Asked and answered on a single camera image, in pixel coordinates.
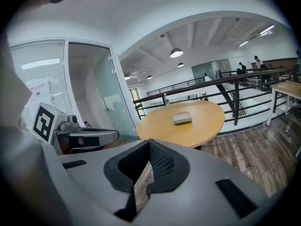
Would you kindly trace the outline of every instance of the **table leg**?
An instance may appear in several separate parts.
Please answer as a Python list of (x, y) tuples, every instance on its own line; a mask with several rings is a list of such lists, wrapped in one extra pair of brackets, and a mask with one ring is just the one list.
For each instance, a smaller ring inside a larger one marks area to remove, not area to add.
[(285, 115), (287, 114), (287, 109), (288, 109), (288, 104), (290, 103), (290, 96), (287, 95), (287, 99), (286, 99), (286, 107), (285, 107)]
[(273, 114), (273, 109), (274, 109), (274, 102), (275, 102), (275, 90), (272, 89), (272, 101), (271, 101), (271, 109), (269, 111), (269, 119), (267, 122), (267, 125), (269, 126), (272, 120), (272, 114)]

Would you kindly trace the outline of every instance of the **round wooden table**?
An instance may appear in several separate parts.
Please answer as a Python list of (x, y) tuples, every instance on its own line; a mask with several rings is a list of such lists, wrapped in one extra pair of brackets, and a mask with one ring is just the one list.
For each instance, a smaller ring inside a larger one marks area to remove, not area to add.
[[(192, 122), (174, 125), (174, 114), (189, 112)], [(158, 139), (197, 147), (214, 138), (225, 121), (223, 109), (209, 101), (183, 101), (163, 106), (144, 116), (137, 127), (142, 140)]]

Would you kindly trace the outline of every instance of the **yellow table top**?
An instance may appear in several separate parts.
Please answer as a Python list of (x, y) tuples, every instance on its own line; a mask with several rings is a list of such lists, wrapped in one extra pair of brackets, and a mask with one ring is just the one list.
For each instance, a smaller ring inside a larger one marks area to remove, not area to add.
[[(192, 122), (174, 125), (173, 116), (189, 112)], [(209, 101), (183, 101), (163, 106), (143, 117), (137, 127), (142, 140), (159, 139), (186, 147), (196, 147), (214, 138), (225, 121), (223, 109)]]
[(293, 81), (285, 81), (283, 83), (271, 86), (276, 91), (284, 93), (301, 100), (301, 84)]

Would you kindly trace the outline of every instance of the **wooden floor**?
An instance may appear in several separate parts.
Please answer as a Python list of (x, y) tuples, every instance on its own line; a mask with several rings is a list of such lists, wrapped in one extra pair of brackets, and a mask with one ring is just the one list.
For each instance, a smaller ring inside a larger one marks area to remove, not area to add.
[[(291, 127), (285, 131), (288, 123)], [(118, 140), (110, 147), (132, 141)], [(242, 132), (216, 136), (198, 150), (214, 154), (253, 179), (269, 196), (286, 187), (296, 167), (295, 154), (301, 146), (301, 120), (289, 113), (271, 122)], [(137, 184), (137, 209), (147, 202), (146, 186), (153, 182), (149, 164)]]

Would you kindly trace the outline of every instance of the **window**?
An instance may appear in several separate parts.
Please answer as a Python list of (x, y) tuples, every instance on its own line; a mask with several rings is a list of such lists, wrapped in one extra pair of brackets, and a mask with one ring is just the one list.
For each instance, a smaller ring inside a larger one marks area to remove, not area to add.
[[(134, 100), (139, 100), (139, 94), (138, 94), (138, 90), (137, 89), (130, 89), (129, 90), (132, 96), (132, 101)], [(145, 111), (144, 110), (139, 110), (137, 111), (138, 116), (139, 115), (145, 115)]]

